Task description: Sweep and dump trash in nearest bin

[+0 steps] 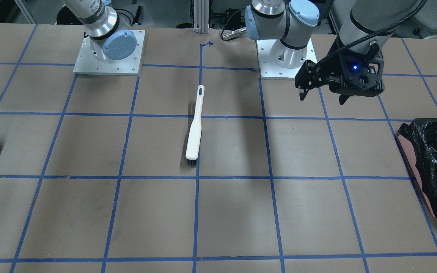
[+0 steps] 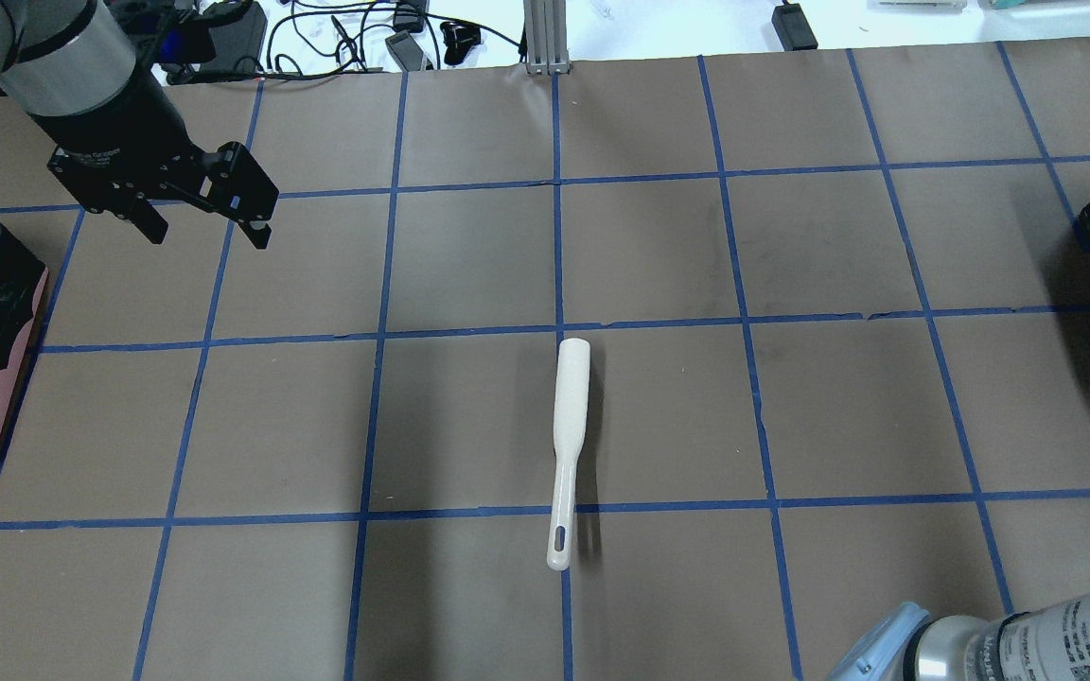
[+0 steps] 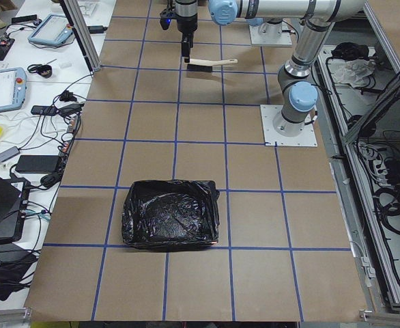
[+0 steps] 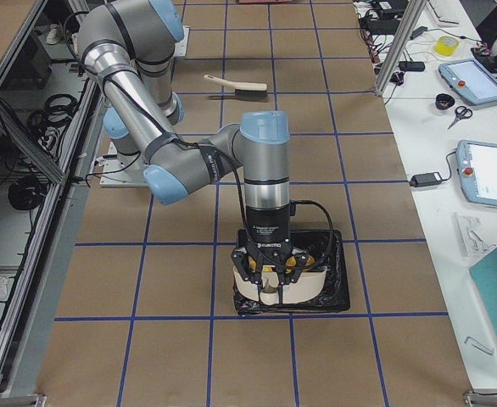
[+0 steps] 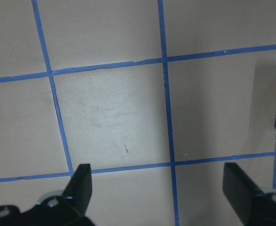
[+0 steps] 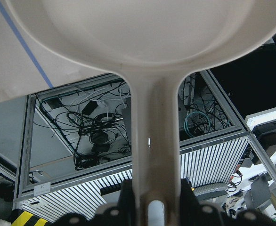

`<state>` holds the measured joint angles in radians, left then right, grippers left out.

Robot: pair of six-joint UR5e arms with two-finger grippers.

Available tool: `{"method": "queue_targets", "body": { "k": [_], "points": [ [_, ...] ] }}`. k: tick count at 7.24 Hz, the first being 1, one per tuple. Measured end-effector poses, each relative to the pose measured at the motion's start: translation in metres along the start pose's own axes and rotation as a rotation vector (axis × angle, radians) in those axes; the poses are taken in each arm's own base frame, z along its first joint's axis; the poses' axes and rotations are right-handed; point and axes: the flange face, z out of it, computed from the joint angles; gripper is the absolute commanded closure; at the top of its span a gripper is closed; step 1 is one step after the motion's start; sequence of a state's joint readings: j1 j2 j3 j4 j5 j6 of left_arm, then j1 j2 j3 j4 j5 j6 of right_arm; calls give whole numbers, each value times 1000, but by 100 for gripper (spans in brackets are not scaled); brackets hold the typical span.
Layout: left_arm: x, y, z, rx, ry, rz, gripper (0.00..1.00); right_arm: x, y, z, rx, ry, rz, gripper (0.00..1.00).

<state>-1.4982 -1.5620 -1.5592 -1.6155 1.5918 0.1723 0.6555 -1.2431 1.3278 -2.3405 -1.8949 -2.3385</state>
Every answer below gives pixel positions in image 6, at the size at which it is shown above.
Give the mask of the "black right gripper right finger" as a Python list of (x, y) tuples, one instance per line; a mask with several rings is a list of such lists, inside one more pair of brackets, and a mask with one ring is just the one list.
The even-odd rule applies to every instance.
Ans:
[(199, 202), (187, 180), (180, 180), (179, 212), (175, 226), (221, 226), (223, 220), (217, 206)]

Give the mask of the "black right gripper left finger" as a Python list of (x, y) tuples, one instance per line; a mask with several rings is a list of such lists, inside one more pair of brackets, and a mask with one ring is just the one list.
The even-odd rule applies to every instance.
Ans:
[(143, 203), (140, 200), (143, 184), (139, 180), (124, 180), (116, 205), (95, 215), (97, 226), (143, 225)]

